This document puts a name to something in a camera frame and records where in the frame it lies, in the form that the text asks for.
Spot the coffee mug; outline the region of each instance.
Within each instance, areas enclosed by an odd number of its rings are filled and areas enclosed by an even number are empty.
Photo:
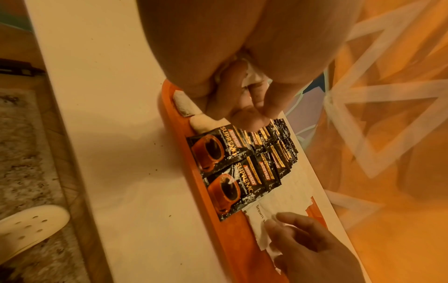
[[[241,197],[236,180],[229,174],[221,174],[207,188],[211,202],[219,215],[229,213],[231,206]]]
[[[192,152],[198,162],[199,169],[210,172],[215,164],[224,158],[224,148],[219,139],[212,135],[200,138],[192,147]]]

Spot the hand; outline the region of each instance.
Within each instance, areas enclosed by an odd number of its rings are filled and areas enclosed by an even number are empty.
[[[362,0],[138,0],[149,46],[168,80],[213,119],[256,131],[336,55]],[[273,79],[241,88],[246,63]]]
[[[265,222],[271,247],[282,255],[274,264],[291,283],[364,283],[356,257],[316,220],[291,212]]]

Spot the stack of coffee sachets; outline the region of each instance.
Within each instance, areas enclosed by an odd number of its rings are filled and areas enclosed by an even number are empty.
[[[297,162],[290,135],[276,119],[257,132],[227,125],[187,138],[221,221],[281,185]]]

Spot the fingernail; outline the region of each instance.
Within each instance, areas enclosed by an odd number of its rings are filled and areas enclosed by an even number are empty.
[[[272,219],[268,219],[265,221],[265,228],[266,229],[274,229],[276,226],[278,226],[277,222],[275,222]]]

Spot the black coffee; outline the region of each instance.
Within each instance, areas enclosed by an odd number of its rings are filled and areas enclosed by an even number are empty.
[[[235,183],[229,184],[229,181],[229,179],[225,179],[221,183],[221,189],[228,199],[235,200],[238,197],[237,187],[235,186]]]
[[[205,144],[205,148],[213,159],[218,160],[221,158],[221,149],[219,148],[219,145],[215,140],[209,140]]]

